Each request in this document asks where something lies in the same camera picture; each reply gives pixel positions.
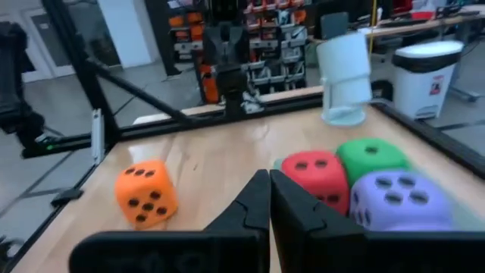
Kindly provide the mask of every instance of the door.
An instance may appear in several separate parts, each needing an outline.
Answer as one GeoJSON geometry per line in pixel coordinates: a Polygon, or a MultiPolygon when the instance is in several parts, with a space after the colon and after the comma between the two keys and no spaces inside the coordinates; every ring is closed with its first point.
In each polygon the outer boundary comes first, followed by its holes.
{"type": "MultiPolygon", "coordinates": [[[[25,27],[25,23],[20,17],[10,14],[0,15],[0,21],[9,21],[20,24],[23,29],[27,31],[27,35],[30,36],[25,27]]],[[[27,50],[24,52],[22,58],[22,68],[22,78],[25,83],[52,78],[51,71],[42,57],[40,48],[32,39],[28,39],[27,50]]]]}
{"type": "MultiPolygon", "coordinates": [[[[86,52],[109,67],[120,64],[101,9],[95,1],[66,3],[78,32],[85,42],[86,52]]],[[[22,12],[34,38],[39,41],[53,74],[56,77],[74,74],[57,33],[43,8],[22,12]]]]}

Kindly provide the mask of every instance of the shelving unit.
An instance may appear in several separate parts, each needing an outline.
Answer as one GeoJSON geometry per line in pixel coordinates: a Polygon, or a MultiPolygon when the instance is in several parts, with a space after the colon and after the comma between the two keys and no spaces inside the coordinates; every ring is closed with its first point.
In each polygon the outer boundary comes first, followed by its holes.
{"type": "MultiPolygon", "coordinates": [[[[243,65],[249,84],[259,94],[276,93],[306,87],[305,45],[308,39],[303,26],[304,7],[311,0],[259,0],[244,11],[250,34],[252,62],[243,65]]],[[[192,60],[200,73],[199,89],[205,102],[219,98],[211,70],[202,63],[202,31],[204,24],[195,20],[194,8],[187,8],[183,24],[174,25],[171,35],[178,60],[192,60]]]]}

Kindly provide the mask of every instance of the white trash can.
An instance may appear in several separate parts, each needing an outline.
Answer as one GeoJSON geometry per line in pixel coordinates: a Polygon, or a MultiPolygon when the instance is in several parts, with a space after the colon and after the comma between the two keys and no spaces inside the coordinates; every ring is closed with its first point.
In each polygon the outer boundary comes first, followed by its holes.
{"type": "Polygon", "coordinates": [[[410,118],[437,118],[445,100],[463,43],[429,42],[396,50],[394,105],[410,118]]]}

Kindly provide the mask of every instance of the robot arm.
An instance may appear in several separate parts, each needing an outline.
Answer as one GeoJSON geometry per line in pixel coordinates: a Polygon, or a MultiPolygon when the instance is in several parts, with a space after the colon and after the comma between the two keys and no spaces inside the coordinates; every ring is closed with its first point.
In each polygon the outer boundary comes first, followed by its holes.
{"type": "Polygon", "coordinates": [[[37,148],[46,141],[44,117],[32,111],[23,98],[22,58],[27,34],[18,24],[0,22],[0,128],[16,133],[26,148],[37,148]]]}

